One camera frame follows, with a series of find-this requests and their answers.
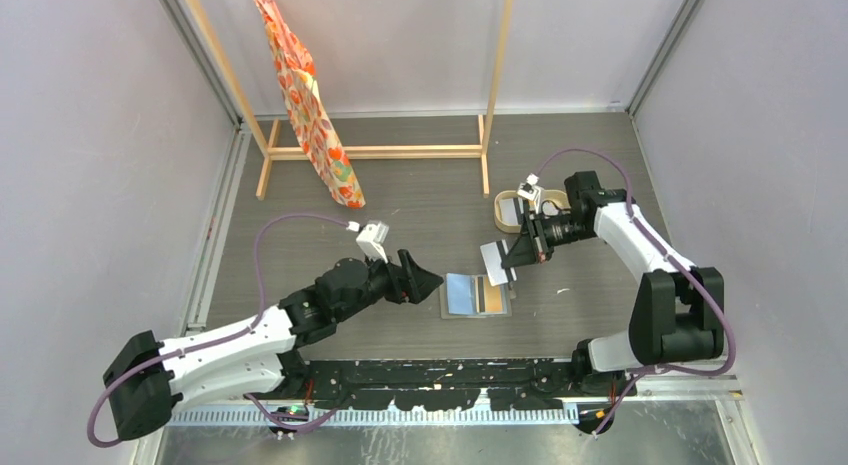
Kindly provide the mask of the grey card holder wallet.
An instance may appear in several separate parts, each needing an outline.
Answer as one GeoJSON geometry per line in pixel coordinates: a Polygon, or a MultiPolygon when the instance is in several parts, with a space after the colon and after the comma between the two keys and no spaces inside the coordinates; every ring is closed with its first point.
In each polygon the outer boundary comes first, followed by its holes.
{"type": "Polygon", "coordinates": [[[485,274],[448,273],[439,293],[442,319],[509,317],[516,297],[510,284],[493,285],[485,274]]]}

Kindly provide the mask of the gold card black stripe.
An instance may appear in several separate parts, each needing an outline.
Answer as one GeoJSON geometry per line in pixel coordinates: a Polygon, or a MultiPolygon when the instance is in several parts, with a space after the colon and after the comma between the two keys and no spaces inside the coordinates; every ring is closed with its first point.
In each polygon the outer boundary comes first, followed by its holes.
{"type": "Polygon", "coordinates": [[[507,313],[509,306],[508,289],[503,285],[492,285],[488,277],[483,278],[483,298],[481,299],[481,313],[484,315],[503,315],[507,313]]]}

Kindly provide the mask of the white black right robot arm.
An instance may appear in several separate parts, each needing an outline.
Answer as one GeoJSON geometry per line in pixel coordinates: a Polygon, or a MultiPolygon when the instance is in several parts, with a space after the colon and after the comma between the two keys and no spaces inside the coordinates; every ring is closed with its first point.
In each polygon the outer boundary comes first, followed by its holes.
{"type": "Polygon", "coordinates": [[[545,263],[556,248],[594,238],[622,260],[638,285],[627,328],[578,343],[571,357],[574,388],[596,395],[610,383],[611,372],[719,357],[722,275],[674,251],[645,222],[629,190],[603,187],[593,171],[574,173],[564,187],[568,208],[547,215],[537,176],[520,184],[517,238],[495,243],[486,269],[493,283],[510,283],[517,268],[545,263]]]}

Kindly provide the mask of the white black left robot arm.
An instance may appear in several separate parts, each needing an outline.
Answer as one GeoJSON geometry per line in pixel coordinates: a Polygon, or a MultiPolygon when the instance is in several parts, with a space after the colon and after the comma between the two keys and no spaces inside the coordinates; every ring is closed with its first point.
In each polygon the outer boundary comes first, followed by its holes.
{"type": "Polygon", "coordinates": [[[380,301],[419,304],[443,278],[401,249],[396,263],[344,258],[262,313],[193,336],[127,340],[103,374],[120,442],[147,436],[174,414],[233,396],[298,397],[307,383],[299,349],[380,301]]]}

